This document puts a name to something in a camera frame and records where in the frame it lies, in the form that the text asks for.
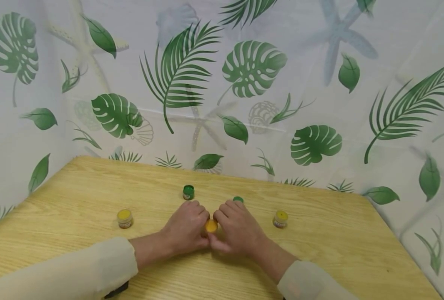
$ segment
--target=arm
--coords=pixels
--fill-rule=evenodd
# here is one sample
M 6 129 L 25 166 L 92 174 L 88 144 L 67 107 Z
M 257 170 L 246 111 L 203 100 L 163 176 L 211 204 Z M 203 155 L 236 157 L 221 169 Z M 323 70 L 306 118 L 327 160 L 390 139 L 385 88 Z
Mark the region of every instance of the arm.
M 157 233 L 115 237 L 1 277 L 0 299 L 99 300 L 147 265 L 207 247 L 200 232 L 208 218 L 198 202 L 184 202 Z
M 213 217 L 222 225 L 226 241 L 210 234 L 210 246 L 256 262 L 286 300 L 357 300 L 322 268 L 299 261 L 270 240 L 243 203 L 229 200 Z

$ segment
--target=hand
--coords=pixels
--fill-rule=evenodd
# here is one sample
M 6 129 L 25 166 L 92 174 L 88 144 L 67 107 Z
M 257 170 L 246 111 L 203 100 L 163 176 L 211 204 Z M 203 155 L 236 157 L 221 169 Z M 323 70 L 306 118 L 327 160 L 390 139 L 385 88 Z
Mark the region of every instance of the hand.
M 222 226 L 226 240 L 221 241 L 215 234 L 209 234 L 210 247 L 222 253 L 253 257 L 261 243 L 269 240 L 240 201 L 227 200 L 213 213 L 213 218 Z
M 189 253 L 209 246 L 202 228 L 210 214 L 198 201 L 185 201 L 168 219 L 160 234 L 174 250 L 174 255 Z

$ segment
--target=sleeve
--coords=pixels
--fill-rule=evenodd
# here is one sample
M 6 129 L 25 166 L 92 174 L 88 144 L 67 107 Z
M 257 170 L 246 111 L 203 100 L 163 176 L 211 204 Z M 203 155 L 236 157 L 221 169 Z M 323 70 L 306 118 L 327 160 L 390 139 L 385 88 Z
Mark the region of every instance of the sleeve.
M 129 241 L 115 237 L 0 278 L 0 299 L 99 300 L 137 274 Z
M 358 300 L 313 262 L 292 263 L 277 287 L 286 300 Z

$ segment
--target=right hand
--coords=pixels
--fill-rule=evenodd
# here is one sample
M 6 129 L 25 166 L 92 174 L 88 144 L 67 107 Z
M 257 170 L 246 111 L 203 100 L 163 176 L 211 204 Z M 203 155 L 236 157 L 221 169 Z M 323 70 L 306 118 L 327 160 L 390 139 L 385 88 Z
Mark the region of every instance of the right hand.
M 268 240 L 253 215 L 240 201 L 227 200 L 213 213 L 225 232 L 225 241 L 209 234 L 210 247 L 231 255 L 254 256 L 261 243 Z

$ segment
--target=yellow lid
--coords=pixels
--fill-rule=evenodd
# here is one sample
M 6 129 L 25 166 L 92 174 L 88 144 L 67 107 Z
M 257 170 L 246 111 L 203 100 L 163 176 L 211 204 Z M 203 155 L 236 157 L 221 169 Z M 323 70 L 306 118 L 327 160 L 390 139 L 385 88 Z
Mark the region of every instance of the yellow lid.
M 284 212 L 284 211 L 282 211 L 282 210 L 278 210 L 276 213 L 275 213 L 275 219 L 276 219 L 276 221 L 278 221 L 278 222 L 284 222 L 284 221 L 287 221 L 288 220 L 288 214 L 286 213 L 286 212 Z
M 205 223 L 205 230 L 208 233 L 214 233 L 218 228 L 218 223 L 215 220 L 209 219 Z
M 129 222 L 132 219 L 131 212 L 128 209 L 122 209 L 117 214 L 117 221 L 120 223 Z

